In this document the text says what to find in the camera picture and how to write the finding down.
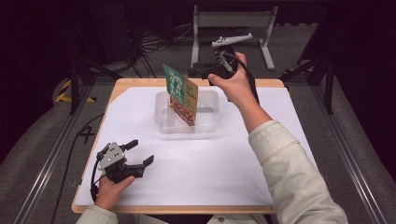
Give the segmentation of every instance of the printed card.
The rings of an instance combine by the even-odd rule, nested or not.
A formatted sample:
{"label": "printed card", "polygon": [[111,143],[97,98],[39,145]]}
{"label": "printed card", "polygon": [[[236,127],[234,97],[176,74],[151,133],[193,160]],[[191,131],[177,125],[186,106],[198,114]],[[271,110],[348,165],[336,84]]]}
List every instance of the printed card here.
{"label": "printed card", "polygon": [[166,90],[170,95],[169,105],[189,126],[195,126],[198,86],[165,64],[163,69],[166,75]]}

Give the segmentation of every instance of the beige jacket sleeve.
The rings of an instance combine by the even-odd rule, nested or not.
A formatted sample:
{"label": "beige jacket sleeve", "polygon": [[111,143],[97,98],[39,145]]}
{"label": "beige jacket sleeve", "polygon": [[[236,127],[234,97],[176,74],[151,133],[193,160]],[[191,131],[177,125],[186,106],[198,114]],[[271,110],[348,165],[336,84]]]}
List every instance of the beige jacket sleeve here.
{"label": "beige jacket sleeve", "polygon": [[77,224],[117,224],[117,215],[96,205],[90,205],[78,219]]}
{"label": "beige jacket sleeve", "polygon": [[318,169],[282,124],[265,122],[248,140],[262,165],[279,223],[347,223]]}

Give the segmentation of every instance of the hand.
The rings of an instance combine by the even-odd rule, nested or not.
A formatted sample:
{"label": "hand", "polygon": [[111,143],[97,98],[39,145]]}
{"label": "hand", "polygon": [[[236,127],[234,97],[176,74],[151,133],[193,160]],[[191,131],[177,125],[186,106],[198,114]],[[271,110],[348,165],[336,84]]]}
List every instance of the hand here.
{"label": "hand", "polygon": [[109,180],[107,176],[99,181],[99,192],[95,205],[110,210],[114,204],[119,200],[120,195],[124,189],[134,182],[134,176],[122,180],[120,183],[115,184]]}
{"label": "hand", "polygon": [[[242,63],[247,64],[247,59],[244,54],[236,52],[235,56],[241,60]],[[240,64],[238,64],[236,73],[230,79],[223,79],[214,74],[209,74],[207,78],[215,86],[221,88],[227,98],[238,107],[248,133],[251,133],[261,124],[272,119],[267,112],[260,107],[256,98],[254,98],[250,85],[248,84],[248,75]]]}
{"label": "hand", "polygon": [[[236,52],[235,56],[241,60],[242,63],[247,64],[245,54]],[[214,74],[209,74],[207,78],[215,86],[221,88],[227,98],[238,107],[242,106],[243,103],[251,102],[251,100],[256,101],[251,92],[250,85],[248,84],[247,73],[241,64],[238,64],[236,73],[229,79],[223,79]]]}

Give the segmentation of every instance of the clear plastic container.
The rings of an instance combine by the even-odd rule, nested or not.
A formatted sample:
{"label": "clear plastic container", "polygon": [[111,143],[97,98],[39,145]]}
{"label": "clear plastic container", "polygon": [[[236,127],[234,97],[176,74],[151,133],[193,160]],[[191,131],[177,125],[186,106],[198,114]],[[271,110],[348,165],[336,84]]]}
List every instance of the clear plastic container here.
{"label": "clear plastic container", "polygon": [[198,91],[195,126],[189,126],[169,106],[169,93],[161,91],[155,99],[154,119],[160,133],[213,133],[219,121],[219,94]]}

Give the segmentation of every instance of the white paper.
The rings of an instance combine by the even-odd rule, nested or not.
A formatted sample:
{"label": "white paper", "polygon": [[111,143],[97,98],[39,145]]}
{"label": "white paper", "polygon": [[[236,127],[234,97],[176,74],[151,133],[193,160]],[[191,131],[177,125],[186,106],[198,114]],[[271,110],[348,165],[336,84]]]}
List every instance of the white paper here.
{"label": "white paper", "polygon": [[[133,87],[111,103],[75,205],[92,204],[96,153],[107,143],[122,145],[134,139],[139,145],[125,152],[127,164],[140,164],[151,155],[154,162],[122,193],[118,205],[272,205],[236,106],[217,87],[200,90],[219,93],[219,125],[214,133],[160,133],[154,121],[155,95],[165,87]],[[262,107],[290,130],[315,164],[287,89],[257,91]]]}

